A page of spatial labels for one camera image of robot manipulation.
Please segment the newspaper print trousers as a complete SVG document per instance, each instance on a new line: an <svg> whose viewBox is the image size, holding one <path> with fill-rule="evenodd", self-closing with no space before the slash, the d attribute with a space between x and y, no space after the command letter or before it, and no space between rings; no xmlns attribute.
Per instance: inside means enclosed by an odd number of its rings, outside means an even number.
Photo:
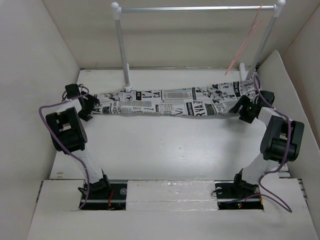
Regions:
<svg viewBox="0 0 320 240"><path fill-rule="evenodd" d="M95 95L99 103L92 112L100 115L208 117L228 114L243 96L249 100L257 97L253 81L168 90L121 90Z"/></svg>

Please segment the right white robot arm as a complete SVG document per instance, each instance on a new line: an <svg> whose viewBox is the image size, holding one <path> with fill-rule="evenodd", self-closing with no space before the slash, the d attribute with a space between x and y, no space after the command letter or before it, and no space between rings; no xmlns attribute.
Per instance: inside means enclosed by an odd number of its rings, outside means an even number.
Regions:
<svg viewBox="0 0 320 240"><path fill-rule="evenodd" d="M257 119L266 126L260 154L249 166L235 175L231 184L231 191L237 197L243 197L248 192L253 193L262 176L274 173L276 167L295 161L300 153L305 125L287 119L274 109L274 100L273 92L263 90L254 102L243 95L229 110L230 113L238 113L239 119L244 122L252 123Z"/></svg>

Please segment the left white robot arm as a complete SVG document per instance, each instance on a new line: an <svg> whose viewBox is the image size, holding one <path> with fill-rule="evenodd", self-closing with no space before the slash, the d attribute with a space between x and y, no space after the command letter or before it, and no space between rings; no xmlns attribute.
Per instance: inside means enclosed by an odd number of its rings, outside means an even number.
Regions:
<svg viewBox="0 0 320 240"><path fill-rule="evenodd" d="M74 158L86 177L86 184L79 190L104 199L111 194L112 187L107 175L94 164L86 149L88 137L82 124L82 120L88 122L93 118L91 112L100 101L85 87L85 91L81 91L82 87L75 83L66 85L60 108L47 114L45 123L55 149Z"/></svg>

